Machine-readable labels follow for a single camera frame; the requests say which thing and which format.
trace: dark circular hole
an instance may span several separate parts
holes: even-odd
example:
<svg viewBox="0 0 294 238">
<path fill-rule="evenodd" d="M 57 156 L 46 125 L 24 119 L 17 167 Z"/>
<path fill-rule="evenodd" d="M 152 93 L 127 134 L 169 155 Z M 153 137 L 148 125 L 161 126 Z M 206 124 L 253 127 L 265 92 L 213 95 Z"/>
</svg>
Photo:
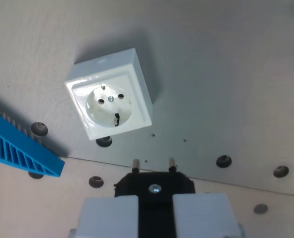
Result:
<svg viewBox="0 0 294 238">
<path fill-rule="evenodd" d="M 113 143 L 113 140 L 110 136 L 106 136 L 96 140 L 96 144 L 100 147 L 108 147 Z"/>
<path fill-rule="evenodd" d="M 228 155 L 222 155 L 217 158 L 217 166 L 220 168 L 227 168 L 232 164 L 232 159 Z"/>
<path fill-rule="evenodd" d="M 99 176 L 93 176 L 88 180 L 88 184 L 91 187 L 95 187 L 95 188 L 99 188 L 102 187 L 104 185 L 104 181 L 101 177 Z"/>
<path fill-rule="evenodd" d="M 36 174 L 33 172 L 29 172 L 30 177 L 34 178 L 34 179 L 42 179 L 44 175 L 41 174 Z"/>
<path fill-rule="evenodd" d="M 266 204 L 258 204 L 254 207 L 254 213 L 255 214 L 264 214 L 268 211 L 268 206 Z"/>
<path fill-rule="evenodd" d="M 274 169 L 273 175 L 277 178 L 283 178 L 290 172 L 289 168 L 287 166 L 278 166 L 276 169 Z"/>
<path fill-rule="evenodd" d="M 34 122 L 31 125 L 31 132 L 36 136 L 45 136 L 48 134 L 48 128 L 42 122 Z"/>
</svg>

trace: small hole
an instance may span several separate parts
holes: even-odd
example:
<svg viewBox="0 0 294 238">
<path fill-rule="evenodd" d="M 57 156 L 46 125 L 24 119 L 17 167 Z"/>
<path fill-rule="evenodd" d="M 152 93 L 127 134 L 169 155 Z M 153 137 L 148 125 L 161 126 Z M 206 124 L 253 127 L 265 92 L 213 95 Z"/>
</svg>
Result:
<svg viewBox="0 0 294 238">
<path fill-rule="evenodd" d="M 278 166 L 276 169 L 274 169 L 273 175 L 277 178 L 283 178 L 290 172 L 289 168 L 287 166 Z"/>
<path fill-rule="evenodd" d="M 258 214 L 258 215 L 261 215 L 261 214 L 264 214 L 268 211 L 268 206 L 266 204 L 258 204 L 254 207 L 254 213 L 255 214 Z"/>
<path fill-rule="evenodd" d="M 88 184 L 91 186 L 91 187 L 94 187 L 94 188 L 99 188 L 99 187 L 102 187 L 104 185 L 104 181 L 101 177 L 99 176 L 93 176 L 91 177 L 89 180 L 88 180 Z"/>
<path fill-rule="evenodd" d="M 113 140 L 110 136 L 106 136 L 96 140 L 96 144 L 100 147 L 108 147 L 113 143 Z"/>
<path fill-rule="evenodd" d="M 42 122 L 34 122 L 31 125 L 31 132 L 36 136 L 45 136 L 49 130 Z"/>
<path fill-rule="evenodd" d="M 33 172 L 29 172 L 29 175 L 30 175 L 30 177 L 32 177 L 34 179 L 42 179 L 43 178 L 43 175 L 36 174 L 36 173 L 33 173 Z"/>
<path fill-rule="evenodd" d="M 222 155 L 222 156 L 217 158 L 216 164 L 217 164 L 218 167 L 224 169 L 224 168 L 229 167 L 232 164 L 232 159 L 228 155 Z"/>
</svg>

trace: electrical socket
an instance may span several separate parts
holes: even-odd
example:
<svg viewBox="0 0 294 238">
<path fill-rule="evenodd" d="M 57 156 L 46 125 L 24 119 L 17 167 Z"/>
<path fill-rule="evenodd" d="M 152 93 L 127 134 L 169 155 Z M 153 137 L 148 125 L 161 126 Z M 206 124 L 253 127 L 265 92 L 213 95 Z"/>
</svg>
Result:
<svg viewBox="0 0 294 238">
<path fill-rule="evenodd" d="M 90 140 L 152 124 L 152 102 L 134 48 L 73 65 L 65 85 Z"/>
</svg>

